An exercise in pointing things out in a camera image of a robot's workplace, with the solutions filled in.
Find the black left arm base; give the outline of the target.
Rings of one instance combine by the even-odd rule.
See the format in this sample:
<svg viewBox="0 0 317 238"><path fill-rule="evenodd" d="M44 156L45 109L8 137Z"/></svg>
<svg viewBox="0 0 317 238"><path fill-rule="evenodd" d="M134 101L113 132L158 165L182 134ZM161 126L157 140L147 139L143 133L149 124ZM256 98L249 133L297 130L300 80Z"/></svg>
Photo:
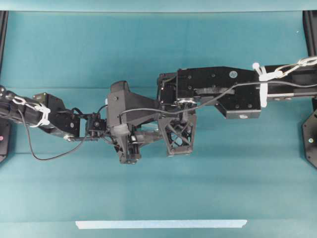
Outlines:
<svg viewBox="0 0 317 238"><path fill-rule="evenodd" d="M0 163L5 162L12 154L12 123L0 119Z"/></svg>

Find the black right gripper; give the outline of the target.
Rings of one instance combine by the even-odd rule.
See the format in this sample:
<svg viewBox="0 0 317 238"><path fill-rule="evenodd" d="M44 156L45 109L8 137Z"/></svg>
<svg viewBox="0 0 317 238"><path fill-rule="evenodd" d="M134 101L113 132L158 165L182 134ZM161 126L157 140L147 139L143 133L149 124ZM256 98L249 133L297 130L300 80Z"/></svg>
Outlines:
<svg viewBox="0 0 317 238"><path fill-rule="evenodd" d="M158 132L164 134L168 156L191 154L197 126L194 98L157 98Z"/></svg>

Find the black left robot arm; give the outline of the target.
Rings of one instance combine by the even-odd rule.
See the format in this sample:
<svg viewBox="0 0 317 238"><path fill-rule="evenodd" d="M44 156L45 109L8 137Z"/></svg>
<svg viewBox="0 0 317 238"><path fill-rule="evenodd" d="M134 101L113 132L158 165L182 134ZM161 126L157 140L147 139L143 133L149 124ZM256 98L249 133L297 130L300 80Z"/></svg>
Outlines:
<svg viewBox="0 0 317 238"><path fill-rule="evenodd" d="M48 93L22 97L0 87L0 117L21 123L26 130L39 128L43 132L67 141L104 140L112 145L122 164L134 164L141 159L140 147L162 139L159 131L142 131L137 126L122 126L111 131L99 112L84 114L78 108L67 109L60 98Z"/></svg>

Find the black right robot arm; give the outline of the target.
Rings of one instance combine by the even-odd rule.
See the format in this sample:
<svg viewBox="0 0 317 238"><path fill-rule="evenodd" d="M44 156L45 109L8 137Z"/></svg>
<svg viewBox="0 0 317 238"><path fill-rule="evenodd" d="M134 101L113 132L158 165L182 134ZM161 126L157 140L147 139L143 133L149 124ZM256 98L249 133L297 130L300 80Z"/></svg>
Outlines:
<svg viewBox="0 0 317 238"><path fill-rule="evenodd" d="M179 69L158 77L158 120L169 156L194 149L196 110L214 106L226 119L256 119L269 100L317 95L317 59L251 70L225 66Z"/></svg>

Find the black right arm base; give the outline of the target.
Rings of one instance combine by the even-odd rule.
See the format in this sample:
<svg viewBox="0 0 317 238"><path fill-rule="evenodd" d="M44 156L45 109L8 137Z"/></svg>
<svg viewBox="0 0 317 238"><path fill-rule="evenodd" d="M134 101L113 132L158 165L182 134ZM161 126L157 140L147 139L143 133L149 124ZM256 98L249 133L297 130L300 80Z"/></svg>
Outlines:
<svg viewBox="0 0 317 238"><path fill-rule="evenodd" d="M307 161L317 168L317 111L315 110L302 125L303 143Z"/></svg>

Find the white zip tie right arm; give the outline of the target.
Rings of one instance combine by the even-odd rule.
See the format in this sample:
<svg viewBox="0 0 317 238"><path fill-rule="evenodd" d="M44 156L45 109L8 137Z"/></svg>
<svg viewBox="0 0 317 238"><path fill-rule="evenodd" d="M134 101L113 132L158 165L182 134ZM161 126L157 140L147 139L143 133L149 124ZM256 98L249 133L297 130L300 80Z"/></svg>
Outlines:
<svg viewBox="0 0 317 238"><path fill-rule="evenodd" d="M282 76L257 63L254 70L218 66L179 69L158 78L159 129L169 156L190 154L196 110L214 106L226 119L258 118L267 104L268 85Z"/></svg>

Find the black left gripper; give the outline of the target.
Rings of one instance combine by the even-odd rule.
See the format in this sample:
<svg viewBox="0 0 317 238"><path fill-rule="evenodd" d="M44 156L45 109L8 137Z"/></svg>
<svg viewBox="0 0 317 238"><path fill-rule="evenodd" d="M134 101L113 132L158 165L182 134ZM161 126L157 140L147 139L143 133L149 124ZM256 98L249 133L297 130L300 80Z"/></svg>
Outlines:
<svg viewBox="0 0 317 238"><path fill-rule="evenodd" d="M85 141L98 141L106 136L106 119L100 113L85 115ZM146 145L162 139L158 131L136 131L132 136L119 136L116 141L116 152L121 164L135 164L141 159L139 144Z"/></svg>

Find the white zip tie left arm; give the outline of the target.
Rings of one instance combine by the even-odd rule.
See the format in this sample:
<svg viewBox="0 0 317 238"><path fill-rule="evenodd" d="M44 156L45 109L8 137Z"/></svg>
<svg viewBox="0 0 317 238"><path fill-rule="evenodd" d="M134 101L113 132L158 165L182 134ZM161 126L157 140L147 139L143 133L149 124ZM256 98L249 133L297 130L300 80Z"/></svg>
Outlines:
<svg viewBox="0 0 317 238"><path fill-rule="evenodd" d="M127 135L114 135L106 128L106 119L101 119L99 113L83 114L77 108L72 110L63 109L57 111L56 114L67 114L71 120L75 120L74 127L61 130L52 124L49 116L53 114L52 110L39 102L28 102L24 98L15 96L13 102L17 106L25 106L30 110L30 113L22 112L21 108L17 108L20 118L18 122L24 124L26 128L29 148L32 156L39 161L49 161L64 157L70 153L78 150L84 142L104 140L106 143L114 147L119 156L119 161L122 164L134 164L140 158L139 149L141 146L153 143L162 139L162 135L158 131L136 131ZM39 158L33 151L29 128L36 128L43 130L48 134L61 136L65 140L73 142L78 141L79 144L72 150L56 155L50 158Z"/></svg>

